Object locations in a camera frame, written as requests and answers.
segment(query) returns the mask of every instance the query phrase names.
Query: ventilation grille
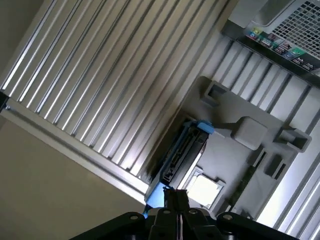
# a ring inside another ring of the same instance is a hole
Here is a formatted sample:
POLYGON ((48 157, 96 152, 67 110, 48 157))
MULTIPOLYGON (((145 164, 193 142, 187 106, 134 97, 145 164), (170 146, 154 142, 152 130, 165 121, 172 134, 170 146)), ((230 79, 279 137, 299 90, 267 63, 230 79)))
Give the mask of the ventilation grille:
POLYGON ((272 33, 320 58, 320 7, 306 1, 272 33))

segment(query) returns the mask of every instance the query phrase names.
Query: corrugated metal surface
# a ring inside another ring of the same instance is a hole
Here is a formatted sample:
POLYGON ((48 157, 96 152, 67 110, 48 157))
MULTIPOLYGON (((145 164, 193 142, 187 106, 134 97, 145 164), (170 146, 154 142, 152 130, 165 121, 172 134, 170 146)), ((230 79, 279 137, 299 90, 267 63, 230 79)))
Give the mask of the corrugated metal surface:
MULTIPOLYGON (((36 31, 0 83, 57 128, 137 175, 194 79, 206 76, 310 134, 295 160, 303 162, 296 182, 316 175, 320 92, 220 35, 235 0, 45 4, 43 21, 33 23, 36 31)), ((297 187, 286 189, 281 207, 297 187)))

